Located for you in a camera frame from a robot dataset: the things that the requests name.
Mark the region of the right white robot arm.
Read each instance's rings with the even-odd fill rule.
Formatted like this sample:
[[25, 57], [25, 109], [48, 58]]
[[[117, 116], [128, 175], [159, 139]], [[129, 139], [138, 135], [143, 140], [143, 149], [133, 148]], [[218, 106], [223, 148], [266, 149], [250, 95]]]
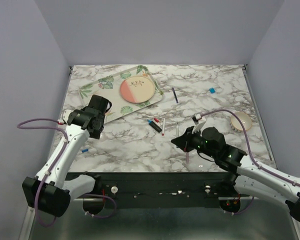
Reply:
[[231, 196], [235, 192], [269, 202], [286, 204], [289, 214], [300, 222], [300, 178], [254, 160], [243, 150], [226, 143], [225, 137], [215, 127], [186, 132], [171, 140], [185, 153], [197, 150], [211, 157], [221, 169], [236, 176], [220, 183], [220, 191]]

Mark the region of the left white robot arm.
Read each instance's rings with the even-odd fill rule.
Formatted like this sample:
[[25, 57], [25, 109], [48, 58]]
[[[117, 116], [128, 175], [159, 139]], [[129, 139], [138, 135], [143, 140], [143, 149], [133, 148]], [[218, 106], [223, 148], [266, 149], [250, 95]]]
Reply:
[[87, 106], [66, 111], [56, 123], [62, 138], [44, 166], [34, 177], [26, 177], [22, 189], [28, 205], [54, 217], [61, 217], [71, 201], [87, 194], [97, 197], [102, 192], [101, 177], [84, 172], [67, 180], [70, 167], [88, 139], [99, 139], [104, 129], [106, 113], [112, 103], [99, 95], [92, 95]]

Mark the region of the white pen blue tip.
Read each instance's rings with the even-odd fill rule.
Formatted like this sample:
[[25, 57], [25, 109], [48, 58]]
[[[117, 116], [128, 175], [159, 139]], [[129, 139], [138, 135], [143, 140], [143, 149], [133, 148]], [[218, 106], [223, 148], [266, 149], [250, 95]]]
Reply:
[[179, 129], [179, 123], [178, 122], [176, 123], [175, 135], [176, 135], [176, 137], [180, 136], [180, 129]]

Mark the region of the pink pen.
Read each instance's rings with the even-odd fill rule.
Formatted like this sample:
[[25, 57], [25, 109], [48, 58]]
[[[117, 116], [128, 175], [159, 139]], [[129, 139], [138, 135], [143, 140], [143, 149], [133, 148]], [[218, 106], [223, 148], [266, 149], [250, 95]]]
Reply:
[[189, 164], [190, 163], [189, 152], [185, 153], [185, 157], [186, 157], [186, 164]]

